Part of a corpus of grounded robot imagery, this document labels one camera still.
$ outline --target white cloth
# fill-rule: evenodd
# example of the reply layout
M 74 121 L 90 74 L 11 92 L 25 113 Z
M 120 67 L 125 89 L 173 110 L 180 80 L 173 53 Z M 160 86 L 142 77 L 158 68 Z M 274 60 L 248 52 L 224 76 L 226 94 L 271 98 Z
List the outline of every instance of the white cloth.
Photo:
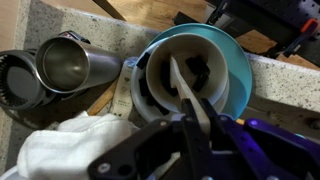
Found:
M 18 156 L 19 174 L 28 179 L 88 179 L 87 167 L 131 135 L 127 120 L 107 114 L 67 120 L 57 131 L 35 131 Z

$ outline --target stainless steel cup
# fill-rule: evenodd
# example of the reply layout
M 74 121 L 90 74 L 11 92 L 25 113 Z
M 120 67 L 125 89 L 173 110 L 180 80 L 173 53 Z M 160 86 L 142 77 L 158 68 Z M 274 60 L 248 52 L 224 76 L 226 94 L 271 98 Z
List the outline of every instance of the stainless steel cup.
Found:
M 66 37 L 52 38 L 36 54 L 41 83 L 57 93 L 71 93 L 114 80 L 120 58 L 104 49 Z

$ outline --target granite countertop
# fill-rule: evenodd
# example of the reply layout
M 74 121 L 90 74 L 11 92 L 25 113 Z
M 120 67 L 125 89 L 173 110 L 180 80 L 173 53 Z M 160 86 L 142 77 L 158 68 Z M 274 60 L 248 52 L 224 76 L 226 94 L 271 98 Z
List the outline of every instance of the granite countertop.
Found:
M 38 48 L 48 38 L 54 37 L 62 31 L 73 30 L 90 39 L 93 45 L 116 52 L 122 59 L 139 56 L 148 43 L 159 33 L 148 28 L 74 9 L 53 8 L 38 0 L 20 2 L 17 26 L 15 49 Z M 246 56 L 253 72 L 253 94 L 272 101 L 320 112 L 320 73 L 318 71 L 253 54 L 246 54 Z M 86 101 L 90 93 L 87 93 L 88 95 L 82 100 L 69 102 L 68 106 L 71 109 L 68 112 L 63 108 L 52 106 L 42 109 L 46 116 L 42 114 L 39 117 L 50 119 L 52 117 L 49 116 L 54 114 L 67 114 L 61 116 L 61 120 L 70 118 L 74 112 L 81 110 L 81 108 L 85 109 L 97 98 L 97 96 L 90 97 L 91 101 Z M 5 113 L 3 114 L 4 119 L 10 119 Z M 136 111 L 133 112 L 132 117 L 141 118 Z M 12 122 L 10 121 L 4 123 L 2 131 L 7 135 L 2 135 L 6 138 L 2 138 L 0 150 L 7 148 L 11 126 Z

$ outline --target purple light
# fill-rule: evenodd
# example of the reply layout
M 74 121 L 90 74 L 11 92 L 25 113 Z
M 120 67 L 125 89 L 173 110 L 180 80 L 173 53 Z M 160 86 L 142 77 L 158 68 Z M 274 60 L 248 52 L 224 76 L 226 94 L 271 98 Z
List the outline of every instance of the purple light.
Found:
M 258 124 L 258 122 L 257 122 L 257 121 L 254 121 L 254 120 L 251 121 L 250 123 L 251 123 L 251 125 L 254 125 L 254 126 Z

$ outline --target blue plate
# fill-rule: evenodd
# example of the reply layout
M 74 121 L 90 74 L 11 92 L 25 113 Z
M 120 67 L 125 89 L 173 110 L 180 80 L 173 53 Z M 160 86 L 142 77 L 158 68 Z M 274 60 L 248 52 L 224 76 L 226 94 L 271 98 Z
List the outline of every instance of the blue plate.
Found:
M 181 33 L 194 33 L 206 37 L 223 52 L 229 69 L 230 90 L 222 113 L 238 119 L 249 101 L 252 89 L 251 68 L 242 48 L 231 36 L 220 29 L 195 23 L 170 28 L 153 39 L 149 46 L 163 38 Z

